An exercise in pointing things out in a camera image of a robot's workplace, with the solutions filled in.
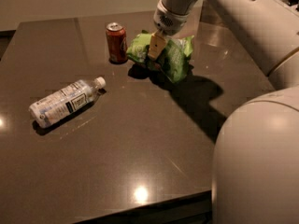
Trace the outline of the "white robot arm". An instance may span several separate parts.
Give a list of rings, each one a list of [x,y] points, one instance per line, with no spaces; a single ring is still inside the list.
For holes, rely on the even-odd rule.
[[[156,27],[185,25],[197,0],[160,0]],[[224,122],[213,155],[214,224],[299,224],[299,15],[281,0],[206,0],[247,54],[225,88],[245,103]]]

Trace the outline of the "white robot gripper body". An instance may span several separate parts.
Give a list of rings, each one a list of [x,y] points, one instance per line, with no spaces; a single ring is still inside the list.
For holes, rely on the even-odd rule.
[[[186,23],[187,18],[187,15],[179,15],[168,10],[162,0],[159,0],[153,15],[156,28],[166,35],[177,34]]]

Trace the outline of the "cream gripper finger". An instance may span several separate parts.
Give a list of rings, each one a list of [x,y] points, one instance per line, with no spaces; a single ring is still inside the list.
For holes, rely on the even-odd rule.
[[[167,44],[165,35],[162,31],[156,31],[151,35],[149,43],[148,56],[151,60],[155,61]]]

